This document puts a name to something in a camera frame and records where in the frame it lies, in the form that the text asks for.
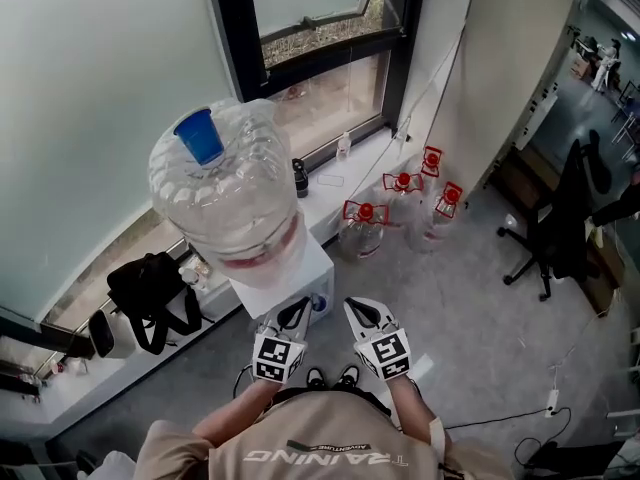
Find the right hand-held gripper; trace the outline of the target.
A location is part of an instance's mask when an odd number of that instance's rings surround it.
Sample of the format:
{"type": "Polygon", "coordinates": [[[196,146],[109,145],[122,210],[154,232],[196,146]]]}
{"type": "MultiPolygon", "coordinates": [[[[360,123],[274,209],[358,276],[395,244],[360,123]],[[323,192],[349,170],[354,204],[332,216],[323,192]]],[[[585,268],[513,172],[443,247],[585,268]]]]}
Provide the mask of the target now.
{"type": "Polygon", "coordinates": [[[354,349],[363,364],[382,381],[407,374],[411,368],[411,349],[405,329],[400,328],[390,309],[365,297],[347,297],[343,307],[354,337],[360,341],[354,344],[354,349]],[[365,340],[370,332],[390,333],[365,340]]]}

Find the person's right forearm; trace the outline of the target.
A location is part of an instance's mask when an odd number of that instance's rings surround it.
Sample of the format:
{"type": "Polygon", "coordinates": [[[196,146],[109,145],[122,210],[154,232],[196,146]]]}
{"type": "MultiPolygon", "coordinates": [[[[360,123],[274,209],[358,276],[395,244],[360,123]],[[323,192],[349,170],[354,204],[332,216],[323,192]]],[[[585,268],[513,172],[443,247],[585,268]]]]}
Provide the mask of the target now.
{"type": "Polygon", "coordinates": [[[406,375],[391,379],[387,387],[404,434],[430,445],[444,456],[451,439],[439,417],[427,406],[414,382],[406,375]]]}

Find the person's left forearm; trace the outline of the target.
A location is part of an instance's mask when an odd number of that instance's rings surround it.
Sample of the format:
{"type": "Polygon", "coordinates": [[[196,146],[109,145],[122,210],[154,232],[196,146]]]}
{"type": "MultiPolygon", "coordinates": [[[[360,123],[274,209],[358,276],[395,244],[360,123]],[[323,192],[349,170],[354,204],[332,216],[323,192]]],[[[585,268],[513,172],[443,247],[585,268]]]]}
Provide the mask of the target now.
{"type": "Polygon", "coordinates": [[[256,380],[232,401],[207,415],[192,433],[219,447],[249,428],[280,389],[279,383],[256,380]]]}

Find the white water dispenser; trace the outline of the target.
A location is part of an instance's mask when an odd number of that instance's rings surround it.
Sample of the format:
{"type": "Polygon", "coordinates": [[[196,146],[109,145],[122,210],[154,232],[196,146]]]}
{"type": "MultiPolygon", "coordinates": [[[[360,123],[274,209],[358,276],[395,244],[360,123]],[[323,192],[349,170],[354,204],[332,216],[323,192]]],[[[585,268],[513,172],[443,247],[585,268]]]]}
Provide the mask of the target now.
{"type": "Polygon", "coordinates": [[[311,298],[313,293],[327,294],[330,297],[329,310],[325,314],[314,316],[311,309],[311,325],[333,309],[334,282],[334,263],[310,232],[307,233],[304,254],[297,269],[276,285],[258,289],[239,281],[230,281],[241,304],[254,320],[262,318],[274,308],[284,307],[288,301],[304,296],[311,298]]]}

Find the person's black trousers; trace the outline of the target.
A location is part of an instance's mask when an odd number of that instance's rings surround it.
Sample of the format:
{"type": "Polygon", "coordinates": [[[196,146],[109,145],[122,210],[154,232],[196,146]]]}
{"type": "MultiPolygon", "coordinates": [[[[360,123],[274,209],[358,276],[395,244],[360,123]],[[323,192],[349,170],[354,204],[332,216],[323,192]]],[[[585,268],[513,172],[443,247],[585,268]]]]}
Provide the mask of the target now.
{"type": "Polygon", "coordinates": [[[366,392],[359,387],[338,385],[335,384],[332,387],[291,387],[279,391],[271,400],[270,406],[273,407],[287,400],[290,400],[296,396],[301,396],[308,393],[320,393],[320,392],[344,392],[357,396],[371,405],[387,417],[391,417],[391,410],[385,406],[373,393],[366,392]]]}

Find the empty red-capped water jug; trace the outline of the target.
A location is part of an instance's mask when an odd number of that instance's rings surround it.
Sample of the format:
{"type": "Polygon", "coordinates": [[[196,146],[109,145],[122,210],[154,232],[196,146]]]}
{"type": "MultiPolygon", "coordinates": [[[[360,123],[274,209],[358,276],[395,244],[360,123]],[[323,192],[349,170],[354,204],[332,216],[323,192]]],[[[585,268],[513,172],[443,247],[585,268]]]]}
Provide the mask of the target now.
{"type": "Polygon", "coordinates": [[[419,173],[400,172],[383,175],[384,200],[388,207],[388,225],[403,227],[412,219],[422,199],[424,183],[419,173]]]}
{"type": "Polygon", "coordinates": [[[409,248],[419,253],[434,251],[452,228],[463,189],[452,181],[432,188],[411,210],[405,228],[409,248]]]}
{"type": "Polygon", "coordinates": [[[338,229],[342,255],[349,260],[365,259],[380,248],[389,220],[385,204],[344,202],[338,229]]]}
{"type": "Polygon", "coordinates": [[[424,148],[419,174],[423,181],[423,190],[430,190],[440,177],[442,151],[432,146],[424,148]]]}

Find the clear plastic water bottle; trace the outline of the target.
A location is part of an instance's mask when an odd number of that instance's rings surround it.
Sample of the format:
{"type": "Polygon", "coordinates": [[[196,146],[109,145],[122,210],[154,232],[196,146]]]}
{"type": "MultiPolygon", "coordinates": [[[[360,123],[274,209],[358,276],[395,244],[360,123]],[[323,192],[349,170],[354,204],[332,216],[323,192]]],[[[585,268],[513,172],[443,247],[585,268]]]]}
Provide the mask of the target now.
{"type": "Polygon", "coordinates": [[[198,271],[188,267],[180,267],[179,274],[182,280],[192,289],[204,291],[207,288],[207,279],[198,271]]]}

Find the person's beige t-shirt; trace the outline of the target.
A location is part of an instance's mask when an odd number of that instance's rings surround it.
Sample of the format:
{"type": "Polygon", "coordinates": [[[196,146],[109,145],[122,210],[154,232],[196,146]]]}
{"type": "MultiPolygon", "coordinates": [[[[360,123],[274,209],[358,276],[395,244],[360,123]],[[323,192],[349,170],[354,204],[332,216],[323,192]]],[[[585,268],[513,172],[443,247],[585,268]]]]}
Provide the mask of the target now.
{"type": "Polygon", "coordinates": [[[460,441],[443,456],[368,401],[312,392],[280,403],[214,447],[154,422],[134,480],[513,480],[494,450],[460,441]]]}

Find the large clear water bottle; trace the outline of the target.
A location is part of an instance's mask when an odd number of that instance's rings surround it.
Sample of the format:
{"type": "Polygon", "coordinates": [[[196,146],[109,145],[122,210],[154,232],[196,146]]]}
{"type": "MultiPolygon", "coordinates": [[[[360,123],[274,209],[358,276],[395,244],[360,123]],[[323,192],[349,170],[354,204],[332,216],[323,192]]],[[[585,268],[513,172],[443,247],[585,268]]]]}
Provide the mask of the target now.
{"type": "Polygon", "coordinates": [[[290,142],[266,99],[224,99],[196,108],[157,140],[148,160],[154,209],[212,267],[254,288],[297,268],[307,230],[299,208],[290,142]],[[193,111],[210,108],[224,152],[199,165],[173,133],[193,111]]]}

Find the black thermos flask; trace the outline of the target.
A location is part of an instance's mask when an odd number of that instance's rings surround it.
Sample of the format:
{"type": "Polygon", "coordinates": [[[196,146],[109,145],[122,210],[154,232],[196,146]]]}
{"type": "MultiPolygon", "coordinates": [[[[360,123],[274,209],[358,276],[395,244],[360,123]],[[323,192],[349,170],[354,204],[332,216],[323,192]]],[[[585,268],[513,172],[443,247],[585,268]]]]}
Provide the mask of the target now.
{"type": "Polygon", "coordinates": [[[309,193],[309,178],[303,160],[294,158],[292,160],[296,195],[298,199],[306,198],[309,193]]]}

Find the black backpack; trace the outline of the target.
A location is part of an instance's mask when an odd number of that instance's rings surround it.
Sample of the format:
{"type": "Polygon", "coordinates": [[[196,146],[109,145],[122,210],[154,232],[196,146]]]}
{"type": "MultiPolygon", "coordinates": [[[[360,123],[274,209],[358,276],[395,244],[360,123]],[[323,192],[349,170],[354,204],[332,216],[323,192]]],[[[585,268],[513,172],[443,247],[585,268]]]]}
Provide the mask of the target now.
{"type": "Polygon", "coordinates": [[[107,276],[109,297],[128,318],[140,347],[159,355],[168,333],[188,336],[202,328],[203,314],[195,290],[186,284],[179,264],[168,253],[147,253],[107,276]]]}

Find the white bin with black lid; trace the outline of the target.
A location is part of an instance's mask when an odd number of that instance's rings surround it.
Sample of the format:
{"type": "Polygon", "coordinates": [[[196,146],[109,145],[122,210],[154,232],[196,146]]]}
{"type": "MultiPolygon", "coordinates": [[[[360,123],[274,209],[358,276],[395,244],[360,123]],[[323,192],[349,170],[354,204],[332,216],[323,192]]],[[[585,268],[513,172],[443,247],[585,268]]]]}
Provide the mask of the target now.
{"type": "Polygon", "coordinates": [[[136,350],[136,340],[126,317],[103,310],[88,321],[90,339],[103,359],[126,359],[136,350]]]}

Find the white window ledge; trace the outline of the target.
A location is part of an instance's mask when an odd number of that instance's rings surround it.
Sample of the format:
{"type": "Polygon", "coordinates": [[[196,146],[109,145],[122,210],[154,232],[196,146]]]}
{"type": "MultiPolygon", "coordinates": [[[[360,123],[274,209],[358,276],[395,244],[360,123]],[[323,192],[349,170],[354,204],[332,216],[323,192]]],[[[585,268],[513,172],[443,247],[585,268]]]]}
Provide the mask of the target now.
{"type": "MultiPolygon", "coordinates": [[[[422,148],[417,138],[401,143],[384,130],[353,146],[345,161],[323,164],[313,172],[309,194],[300,201],[308,232],[321,246],[328,243],[338,233],[344,201],[362,195],[384,173],[399,169],[422,148]],[[319,174],[342,176],[344,186],[319,185],[319,174]]],[[[159,355],[137,349],[126,359],[94,357],[84,375],[63,372],[53,376],[37,403],[0,391],[0,439],[54,438],[143,379],[243,306],[230,281],[221,274],[213,276],[211,286],[201,295],[200,305],[207,318],[202,328],[179,338],[176,345],[166,347],[159,355]]]]}

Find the black office chair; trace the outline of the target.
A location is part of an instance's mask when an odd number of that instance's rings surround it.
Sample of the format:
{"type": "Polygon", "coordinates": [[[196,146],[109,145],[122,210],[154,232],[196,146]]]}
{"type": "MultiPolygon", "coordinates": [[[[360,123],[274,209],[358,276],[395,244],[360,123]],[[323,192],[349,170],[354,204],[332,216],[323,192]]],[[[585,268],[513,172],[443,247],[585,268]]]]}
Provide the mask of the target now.
{"type": "Polygon", "coordinates": [[[540,270],[544,292],[539,300],[551,297],[550,280],[570,277],[578,283],[600,276],[599,267],[588,260],[585,223],[592,214],[591,191],[607,194],[612,175],[599,150],[600,135],[591,129],[585,145],[575,140],[569,150],[559,184],[543,196],[527,215],[526,235],[500,227],[497,234],[513,238],[531,253],[516,273],[503,277],[505,285],[516,282],[533,265],[540,270]]]}

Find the black window frame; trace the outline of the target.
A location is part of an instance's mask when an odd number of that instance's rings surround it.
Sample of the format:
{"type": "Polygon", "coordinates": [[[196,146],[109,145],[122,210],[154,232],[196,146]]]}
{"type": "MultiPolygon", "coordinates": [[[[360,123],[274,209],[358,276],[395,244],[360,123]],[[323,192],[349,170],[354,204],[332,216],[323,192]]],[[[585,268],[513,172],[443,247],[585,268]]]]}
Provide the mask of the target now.
{"type": "Polygon", "coordinates": [[[397,26],[340,40],[272,67],[265,65],[254,0],[211,1],[232,86],[240,100],[267,98],[334,68],[387,53],[389,65],[379,120],[393,130],[400,126],[423,0],[390,0],[399,13],[397,26]]]}

